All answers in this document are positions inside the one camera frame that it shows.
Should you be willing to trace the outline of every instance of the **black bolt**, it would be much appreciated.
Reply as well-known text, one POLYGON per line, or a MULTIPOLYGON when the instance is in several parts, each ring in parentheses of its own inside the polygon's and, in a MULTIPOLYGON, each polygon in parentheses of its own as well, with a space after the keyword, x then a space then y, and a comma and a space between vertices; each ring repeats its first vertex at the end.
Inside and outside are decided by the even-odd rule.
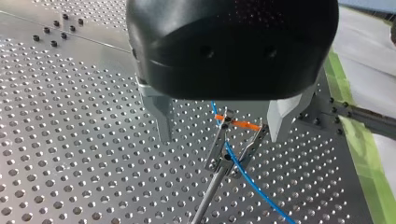
POLYGON ((54 48, 58 47, 58 43, 55 40, 51 40, 50 45, 53 46, 54 48))
POLYGON ((34 40, 34 41, 39 41, 39 40, 40 40, 40 36, 38 36, 38 35, 33 35, 33 40, 34 40))
POLYGON ((226 161, 230 161, 230 160, 231 160, 231 156, 230 156, 229 154, 225 154, 225 155, 224 155, 224 159, 225 159, 226 161))
POLYGON ((314 124, 315 125, 319 125, 320 124, 320 120, 319 119, 314 119, 314 124))

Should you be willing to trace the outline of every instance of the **screw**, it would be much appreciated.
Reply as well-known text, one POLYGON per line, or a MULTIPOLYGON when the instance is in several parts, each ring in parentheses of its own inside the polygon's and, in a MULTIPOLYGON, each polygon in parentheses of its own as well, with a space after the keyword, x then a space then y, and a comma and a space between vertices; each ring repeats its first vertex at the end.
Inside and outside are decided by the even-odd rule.
POLYGON ((319 119, 314 119, 314 124, 315 125, 319 125, 320 124, 320 120, 319 119))
POLYGON ((53 46, 54 48, 58 47, 58 43, 55 40, 51 40, 50 45, 53 46))
POLYGON ((40 36, 38 36, 38 35, 33 35, 33 40, 34 40, 34 41, 39 41, 39 40, 40 40, 40 36))

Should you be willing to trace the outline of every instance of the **cable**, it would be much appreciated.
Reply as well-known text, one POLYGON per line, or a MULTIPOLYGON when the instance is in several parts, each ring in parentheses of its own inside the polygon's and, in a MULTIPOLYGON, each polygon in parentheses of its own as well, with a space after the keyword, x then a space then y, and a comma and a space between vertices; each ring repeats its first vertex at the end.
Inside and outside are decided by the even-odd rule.
MULTIPOLYGON (((213 112, 218 114, 218 109, 216 108, 215 103, 212 101, 212 109, 213 112)), ((268 196, 262 192, 262 190, 253 182, 251 177, 248 175, 248 173, 245 171, 245 169, 242 167, 241 163, 239 163, 239 160, 236 158, 235 154, 233 154, 232 147, 228 141, 225 141, 225 148, 227 150, 227 153, 231 156, 231 160, 233 160, 233 163, 236 165, 238 168, 239 172, 241 172, 242 176, 246 179, 246 181, 249 183, 251 187, 253 187, 254 190, 256 190, 257 193, 268 203, 273 207, 282 217, 284 217, 289 223, 295 224, 295 221, 291 219, 285 212, 282 211, 268 196)))
MULTIPOLYGON (((215 116, 216 116, 216 115, 218 114, 218 108, 216 107, 214 101, 211 101, 210 104, 212 104, 212 111, 213 111, 213 113, 214 113, 215 116)), ((221 124, 221 121, 217 119, 217 120, 216 120, 216 123, 217 123, 218 125, 220 125, 220 124, 221 124)))
MULTIPOLYGON (((224 116, 222 116, 222 115, 215 115, 215 119, 217 119, 217 120, 223 120, 224 119, 224 116)), ((250 122, 248 122, 248 121, 238 121, 238 120, 232 120, 231 121, 231 124, 232 125, 235 125, 236 127, 239 127, 239 128, 244 128, 244 129, 251 129, 251 130, 253 130, 253 131, 258 131, 259 129, 260 129, 260 126, 259 125, 257 125, 257 124, 252 124, 252 123, 250 123, 250 122)))

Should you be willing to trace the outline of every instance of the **metal clip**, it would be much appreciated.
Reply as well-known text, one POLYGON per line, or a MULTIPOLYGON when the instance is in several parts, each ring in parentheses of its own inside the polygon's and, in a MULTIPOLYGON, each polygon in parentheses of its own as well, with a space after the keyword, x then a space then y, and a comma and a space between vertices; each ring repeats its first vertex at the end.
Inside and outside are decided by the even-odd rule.
MULTIPOLYGON (((256 153, 257 149, 260 146, 260 143, 262 142, 262 140, 264 140, 264 137, 267 134, 268 134, 268 126, 263 124, 260 127, 260 129, 254 134, 254 136, 250 138, 250 141, 247 144, 247 146, 242 150, 241 156, 239 157, 239 162, 241 163, 241 166, 244 169, 248 167, 251 158, 256 153)), ((234 169, 231 171, 231 177, 239 178, 241 177, 241 174, 240 172, 234 169)))
POLYGON ((173 114, 172 98, 154 90, 150 85, 142 84, 137 79, 143 105, 157 120, 157 128, 162 142, 172 141, 173 114))
POLYGON ((216 134, 215 142, 213 143, 209 156, 207 157, 205 169, 211 172, 216 172, 219 169, 221 162, 221 151, 224 147, 226 139, 226 131, 233 120, 233 111, 227 109, 224 113, 224 119, 222 120, 218 132, 216 134))

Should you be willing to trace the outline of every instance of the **mounting hole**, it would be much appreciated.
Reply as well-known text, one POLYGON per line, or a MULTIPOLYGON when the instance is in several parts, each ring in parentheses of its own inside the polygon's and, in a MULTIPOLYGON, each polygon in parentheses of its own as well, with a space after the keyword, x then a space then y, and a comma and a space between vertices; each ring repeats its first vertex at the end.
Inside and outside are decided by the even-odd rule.
POLYGON ((227 161, 230 161, 231 160, 231 156, 229 154, 225 154, 224 155, 224 159, 227 160, 227 161))
POLYGON ((205 57, 207 59, 211 59, 215 55, 215 51, 213 51, 213 49, 210 48, 209 46, 201 46, 200 54, 201 54, 202 57, 205 57))

